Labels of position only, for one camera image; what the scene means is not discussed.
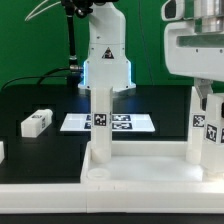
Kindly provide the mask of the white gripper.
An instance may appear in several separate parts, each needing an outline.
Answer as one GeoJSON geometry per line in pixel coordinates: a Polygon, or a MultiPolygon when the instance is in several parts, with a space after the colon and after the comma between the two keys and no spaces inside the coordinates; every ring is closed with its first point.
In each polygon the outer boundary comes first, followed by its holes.
{"type": "Polygon", "coordinates": [[[181,37],[197,37],[193,21],[169,23],[165,27],[165,63],[171,74],[195,78],[200,108],[205,111],[207,97],[213,93],[212,80],[224,82],[224,46],[215,46],[216,41],[206,47],[181,46],[181,37]]]}

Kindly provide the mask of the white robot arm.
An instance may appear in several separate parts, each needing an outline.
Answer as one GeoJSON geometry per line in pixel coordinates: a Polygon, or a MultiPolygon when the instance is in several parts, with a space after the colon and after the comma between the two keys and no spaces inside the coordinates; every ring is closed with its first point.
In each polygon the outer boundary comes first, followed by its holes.
{"type": "MultiPolygon", "coordinates": [[[[224,81],[221,49],[211,43],[207,46],[182,46],[185,37],[224,34],[224,0],[193,0],[193,15],[185,16],[185,0],[168,0],[177,11],[164,16],[168,23],[164,30],[165,63],[170,73],[193,77],[201,97],[201,107],[208,102],[210,85],[224,81]]],[[[85,12],[89,15],[89,54],[84,63],[86,87],[111,84],[117,91],[132,88],[128,77],[130,62],[125,55],[124,15],[116,9],[113,0],[91,0],[85,12]]]]}

